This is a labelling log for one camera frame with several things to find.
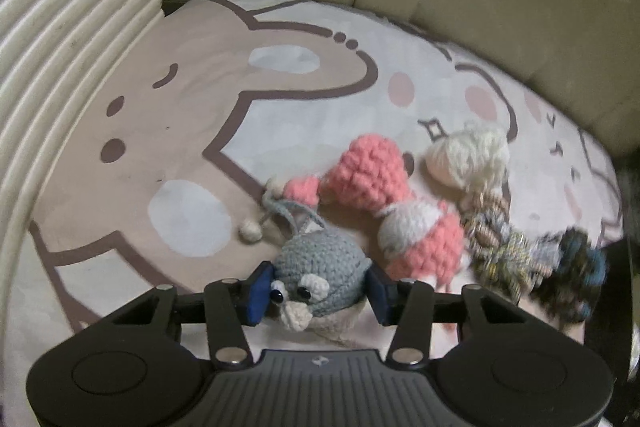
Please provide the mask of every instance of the white corrugated panel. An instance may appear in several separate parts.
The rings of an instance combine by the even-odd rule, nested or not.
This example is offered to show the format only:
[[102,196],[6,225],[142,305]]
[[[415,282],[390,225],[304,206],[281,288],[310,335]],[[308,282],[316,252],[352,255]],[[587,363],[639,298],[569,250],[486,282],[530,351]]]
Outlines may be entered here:
[[0,0],[0,349],[31,208],[80,114],[160,0]]

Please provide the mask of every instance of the pink and white crocheted toy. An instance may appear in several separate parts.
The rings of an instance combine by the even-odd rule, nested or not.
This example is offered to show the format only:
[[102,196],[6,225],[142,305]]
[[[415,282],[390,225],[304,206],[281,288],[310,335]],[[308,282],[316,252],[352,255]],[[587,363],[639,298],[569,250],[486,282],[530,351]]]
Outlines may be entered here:
[[415,196],[392,140],[377,134],[360,136],[322,179],[295,178],[284,187],[286,199],[309,206],[326,196],[384,218],[378,243],[390,261],[386,272],[393,279],[441,287],[459,270],[464,248],[460,218],[447,211],[445,201],[434,205]]

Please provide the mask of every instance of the gray yarn strap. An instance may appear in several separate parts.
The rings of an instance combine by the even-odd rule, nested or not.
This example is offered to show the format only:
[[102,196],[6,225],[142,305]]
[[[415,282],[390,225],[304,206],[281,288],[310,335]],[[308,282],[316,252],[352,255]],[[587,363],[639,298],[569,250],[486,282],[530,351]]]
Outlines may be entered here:
[[[327,228],[325,220],[312,208],[297,201],[275,200],[268,190],[262,195],[262,206],[265,207],[269,214],[277,214],[278,216],[284,217],[289,223],[293,235],[298,235],[301,229],[304,229],[306,225],[308,225],[309,220],[312,220],[323,229]],[[301,210],[308,216],[300,227],[293,217],[293,214],[291,214],[291,210]]]

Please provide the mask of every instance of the gray crocheted toy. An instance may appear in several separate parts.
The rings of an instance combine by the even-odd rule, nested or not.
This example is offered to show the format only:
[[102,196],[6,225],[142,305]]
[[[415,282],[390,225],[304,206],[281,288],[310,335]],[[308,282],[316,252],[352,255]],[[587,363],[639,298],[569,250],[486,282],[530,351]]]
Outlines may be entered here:
[[[307,206],[275,200],[269,190],[262,204],[268,212],[262,222],[277,214],[287,220],[292,232],[273,263],[271,284],[271,300],[279,306],[284,326],[335,333],[352,326],[364,307],[364,280],[371,260],[349,235],[327,227]],[[296,221],[293,210],[305,216],[302,223]],[[303,233],[311,221],[321,230]]]

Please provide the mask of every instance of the pink yarn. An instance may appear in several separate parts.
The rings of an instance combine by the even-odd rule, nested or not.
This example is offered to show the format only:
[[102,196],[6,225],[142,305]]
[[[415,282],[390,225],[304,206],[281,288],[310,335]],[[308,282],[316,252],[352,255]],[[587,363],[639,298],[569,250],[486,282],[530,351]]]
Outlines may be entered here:
[[435,275],[438,286],[449,285],[460,268],[464,237],[459,217],[444,214],[423,239],[388,264],[386,273],[396,280]]
[[413,197],[398,146],[378,134],[352,141],[324,183],[338,203],[369,212]]
[[293,178],[284,186],[282,195],[286,200],[297,201],[306,204],[306,206],[318,206],[320,203],[319,189],[320,179],[316,176]]

